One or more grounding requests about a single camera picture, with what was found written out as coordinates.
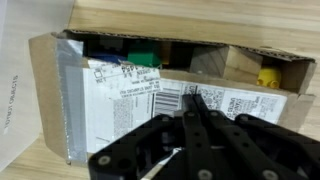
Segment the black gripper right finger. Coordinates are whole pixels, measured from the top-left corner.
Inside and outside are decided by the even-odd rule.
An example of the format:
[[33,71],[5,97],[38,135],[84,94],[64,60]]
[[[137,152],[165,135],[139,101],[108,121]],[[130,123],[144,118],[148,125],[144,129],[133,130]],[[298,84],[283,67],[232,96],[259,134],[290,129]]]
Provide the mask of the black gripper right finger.
[[248,114],[231,120],[194,96],[194,149],[216,180],[320,180],[319,142]]

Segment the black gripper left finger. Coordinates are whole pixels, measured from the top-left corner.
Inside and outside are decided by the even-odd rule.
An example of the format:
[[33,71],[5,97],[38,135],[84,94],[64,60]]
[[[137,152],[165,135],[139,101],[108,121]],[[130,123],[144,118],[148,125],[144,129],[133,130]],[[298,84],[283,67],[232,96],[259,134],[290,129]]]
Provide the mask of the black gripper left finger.
[[182,112],[157,115],[89,158],[90,180],[140,180],[159,162],[153,180],[213,180],[213,153],[199,94],[182,96]]

